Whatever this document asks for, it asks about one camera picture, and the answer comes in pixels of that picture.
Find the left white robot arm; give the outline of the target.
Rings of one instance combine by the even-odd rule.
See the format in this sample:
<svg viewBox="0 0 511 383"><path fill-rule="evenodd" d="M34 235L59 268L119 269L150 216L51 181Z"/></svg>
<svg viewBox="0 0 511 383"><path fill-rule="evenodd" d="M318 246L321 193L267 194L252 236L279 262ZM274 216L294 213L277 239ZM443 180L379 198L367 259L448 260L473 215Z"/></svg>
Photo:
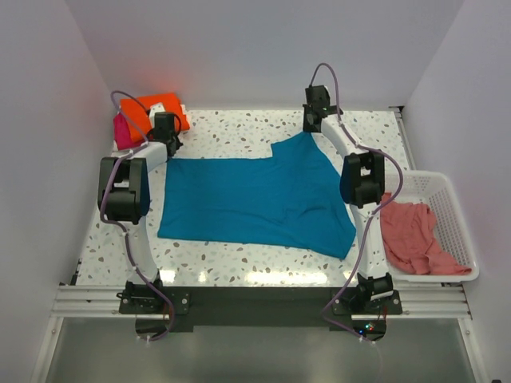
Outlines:
<svg viewBox="0 0 511 383"><path fill-rule="evenodd" d="M119 294L128 312L170 312L158 267L151 254L147 215L151 205L149 173L166 163L182 146L180 117L152 109L150 129L134 143L123 114L114 118L114 152L101 159L97 206L100 220L118 227L125 245L128 280Z"/></svg>

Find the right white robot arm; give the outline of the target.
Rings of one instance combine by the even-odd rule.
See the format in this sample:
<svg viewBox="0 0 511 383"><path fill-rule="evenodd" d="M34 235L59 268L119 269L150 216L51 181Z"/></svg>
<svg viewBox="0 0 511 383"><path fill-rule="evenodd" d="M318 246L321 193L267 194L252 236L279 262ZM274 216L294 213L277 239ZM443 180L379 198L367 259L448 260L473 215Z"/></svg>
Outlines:
<svg viewBox="0 0 511 383"><path fill-rule="evenodd" d="M353 269L357 286L346 288L335 303L353 314L372 314L394 293L378 210L385 192L385 157L363 145L343 123L327 121L341 112L325 86L309 85L305 95L303 130L323 134L342 156L339 190L357 231L359 254Z"/></svg>

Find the blue t-shirt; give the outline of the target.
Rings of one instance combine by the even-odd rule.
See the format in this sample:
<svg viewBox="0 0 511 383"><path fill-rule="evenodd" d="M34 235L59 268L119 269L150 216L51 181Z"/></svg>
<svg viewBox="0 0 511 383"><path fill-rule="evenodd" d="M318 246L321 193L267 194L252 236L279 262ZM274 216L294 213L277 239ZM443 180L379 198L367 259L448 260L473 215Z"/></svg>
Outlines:
<svg viewBox="0 0 511 383"><path fill-rule="evenodd" d="M259 159L173 159L166 168L162 239L263 244L344 259L356 229L340 175L302 132Z"/></svg>

